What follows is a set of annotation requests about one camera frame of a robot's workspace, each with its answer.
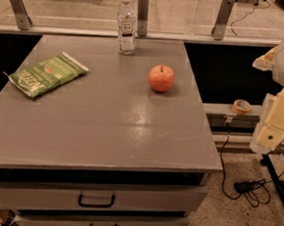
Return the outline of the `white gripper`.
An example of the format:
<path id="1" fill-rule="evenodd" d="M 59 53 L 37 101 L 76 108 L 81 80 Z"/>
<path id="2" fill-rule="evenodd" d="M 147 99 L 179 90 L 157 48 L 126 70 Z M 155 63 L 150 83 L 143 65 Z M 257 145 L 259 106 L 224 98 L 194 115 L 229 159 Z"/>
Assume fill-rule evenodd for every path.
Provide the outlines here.
<path id="1" fill-rule="evenodd" d="M 278 47 L 256 58 L 252 66 L 259 70 L 272 71 Z M 268 154 L 284 140 L 284 88 L 275 96 L 266 94 L 267 115 L 258 123 L 251 139 L 250 149 L 255 154 Z"/>

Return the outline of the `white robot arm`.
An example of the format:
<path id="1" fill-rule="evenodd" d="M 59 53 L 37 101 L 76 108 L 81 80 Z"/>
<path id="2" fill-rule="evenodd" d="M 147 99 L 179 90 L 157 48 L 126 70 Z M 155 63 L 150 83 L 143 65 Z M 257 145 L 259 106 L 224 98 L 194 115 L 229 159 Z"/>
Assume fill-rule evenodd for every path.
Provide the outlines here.
<path id="1" fill-rule="evenodd" d="M 257 123 L 250 144 L 254 153 L 267 155 L 284 140 L 284 39 L 256 58 L 252 66 L 271 71 L 272 79 L 282 86 L 282 90 L 276 95 L 266 94 L 263 99 L 260 122 Z"/>

